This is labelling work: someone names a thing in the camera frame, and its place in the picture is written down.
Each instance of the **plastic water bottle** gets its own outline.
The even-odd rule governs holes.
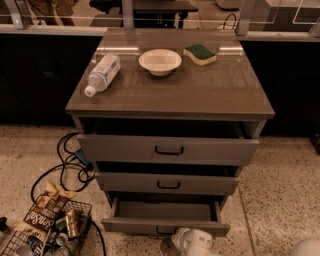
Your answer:
[[[85,95],[93,97],[97,92],[107,89],[120,68],[120,57],[115,53],[107,53],[88,75]]]

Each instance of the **bottle label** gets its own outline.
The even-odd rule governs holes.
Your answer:
[[[107,53],[102,60],[93,68],[92,73],[100,73],[105,79],[106,85],[108,86],[113,78],[120,70],[120,58],[118,55],[113,53]]]

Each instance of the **snack package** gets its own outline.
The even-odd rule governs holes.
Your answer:
[[[62,208],[76,194],[77,192],[66,191],[60,185],[49,181],[45,193],[40,196],[37,204],[31,208],[15,230],[28,236],[35,236],[45,242],[47,233],[50,227],[55,224]]]

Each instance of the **gray cabinet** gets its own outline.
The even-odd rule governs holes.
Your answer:
[[[220,52],[204,67],[183,57],[184,46],[199,41],[216,51],[241,49],[225,31],[109,29],[69,101],[112,209],[102,220],[107,231],[168,235],[187,226],[225,236],[230,229],[220,211],[274,112],[242,51]],[[129,46],[136,52],[121,52]],[[121,70],[106,91],[88,98],[87,75],[109,47],[118,49]],[[147,47],[175,49],[183,64],[154,77],[138,63]]]

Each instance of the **glass partition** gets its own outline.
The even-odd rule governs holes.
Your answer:
[[[0,0],[0,25],[13,24],[16,29],[73,26],[89,31],[129,24],[236,30],[238,36],[245,36],[248,31],[309,32],[313,28],[310,34],[319,37],[319,17],[320,0]]]
[[[309,32],[319,17],[319,0],[256,0],[249,31]]]
[[[8,2],[17,5],[16,10],[8,8]],[[235,29],[242,4],[242,0],[0,0],[5,15],[1,24],[13,24],[10,13],[18,11],[25,27],[122,27],[128,18],[123,4],[129,2],[135,27],[186,29]]]
[[[4,1],[0,1],[0,25],[12,24],[9,8]]]

